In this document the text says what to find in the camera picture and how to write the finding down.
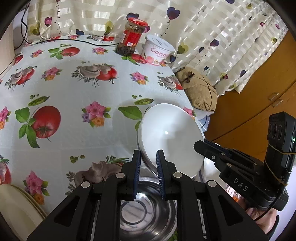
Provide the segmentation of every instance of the floral tablecloth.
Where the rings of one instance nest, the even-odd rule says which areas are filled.
[[[152,66],[114,49],[54,39],[25,44],[0,80],[1,184],[25,189],[47,213],[82,181],[104,181],[131,160],[151,106],[172,103],[195,118],[165,63]]]

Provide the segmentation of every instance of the human hand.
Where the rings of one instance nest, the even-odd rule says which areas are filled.
[[[260,211],[254,207],[247,208],[244,198],[241,198],[237,203],[246,211],[246,213],[253,220],[255,220],[261,214],[264,213],[264,211]],[[272,209],[270,209],[270,211],[267,214],[265,214],[262,218],[260,218],[258,221],[256,221],[256,224],[258,224],[258,226],[264,231],[264,233],[268,233],[272,229],[272,227],[274,226],[274,223],[276,221],[276,214],[277,214],[277,210],[272,208]]]

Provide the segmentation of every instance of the glass jar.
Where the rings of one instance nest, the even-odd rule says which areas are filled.
[[[116,52],[123,56],[131,56],[135,52],[136,45],[147,26],[148,23],[143,20],[128,18]]]

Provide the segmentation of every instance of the yogurt cup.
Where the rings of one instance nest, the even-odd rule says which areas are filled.
[[[167,41],[148,34],[141,55],[147,63],[160,65],[173,51],[175,51],[175,48]]]

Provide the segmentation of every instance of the camera lens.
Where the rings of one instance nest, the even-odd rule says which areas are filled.
[[[273,123],[272,125],[272,138],[275,138],[276,137],[276,124]]]
[[[271,133],[271,124],[269,124],[269,127],[268,127],[268,135],[270,135]]]
[[[280,140],[281,138],[281,134],[282,134],[283,128],[281,125],[279,125],[279,129],[278,129],[278,140]]]

